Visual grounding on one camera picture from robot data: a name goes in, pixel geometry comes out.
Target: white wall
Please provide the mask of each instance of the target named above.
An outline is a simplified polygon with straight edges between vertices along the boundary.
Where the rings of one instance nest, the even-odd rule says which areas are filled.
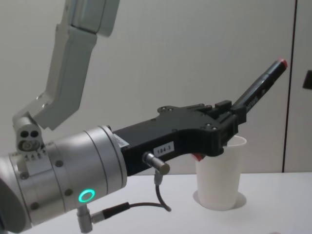
[[[3,154],[14,150],[11,117],[45,88],[63,4],[0,1]],[[274,60],[290,60],[293,8],[294,0],[121,0],[112,36],[93,51],[80,110],[45,139],[100,124],[119,129],[163,105],[236,100]],[[288,76],[240,128],[245,172],[281,171]],[[194,172],[190,156],[171,165],[174,173]]]
[[[312,1],[299,0],[292,66],[286,172],[312,172],[312,91],[303,89],[312,69]]]

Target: green led ring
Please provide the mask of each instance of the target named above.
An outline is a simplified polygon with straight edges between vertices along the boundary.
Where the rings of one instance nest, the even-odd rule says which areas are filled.
[[[88,199],[84,200],[83,196],[85,196],[86,194],[91,194],[91,197],[89,197]],[[89,202],[89,201],[91,201],[95,197],[95,195],[96,195],[96,192],[93,189],[86,189],[86,190],[83,190],[81,192],[81,194],[79,195],[78,200],[81,203]]]

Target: black cable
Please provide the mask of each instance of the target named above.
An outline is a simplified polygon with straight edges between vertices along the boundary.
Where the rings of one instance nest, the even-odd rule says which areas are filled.
[[[169,206],[167,206],[167,204],[164,202],[164,200],[162,199],[162,197],[160,195],[159,185],[156,185],[155,189],[156,189],[156,195],[157,195],[157,198],[158,198],[160,204],[162,205],[163,208],[165,208],[166,211],[170,212],[171,208]]]
[[[153,202],[140,202],[140,203],[134,203],[134,204],[130,204],[130,208],[132,207],[138,207],[138,206],[155,206],[155,207],[161,207],[163,208],[163,206],[159,203],[153,203]]]

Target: label sticker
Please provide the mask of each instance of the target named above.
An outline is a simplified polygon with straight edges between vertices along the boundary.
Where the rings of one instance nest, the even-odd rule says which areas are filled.
[[[159,147],[154,148],[154,155],[156,157],[160,157],[160,156],[166,155],[166,154],[168,154],[174,150],[175,150],[175,145],[174,145],[174,142],[171,141],[167,144],[164,144],[164,145],[161,145]]]
[[[130,145],[127,141],[125,141],[124,139],[122,139],[118,135],[114,134],[114,137],[116,138],[117,143],[118,143],[120,148]]]

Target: white paper cup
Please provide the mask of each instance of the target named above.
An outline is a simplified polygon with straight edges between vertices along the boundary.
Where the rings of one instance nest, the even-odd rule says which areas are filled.
[[[247,140],[234,136],[224,153],[196,161],[199,202],[210,210],[225,211],[233,208],[238,196],[242,150]]]

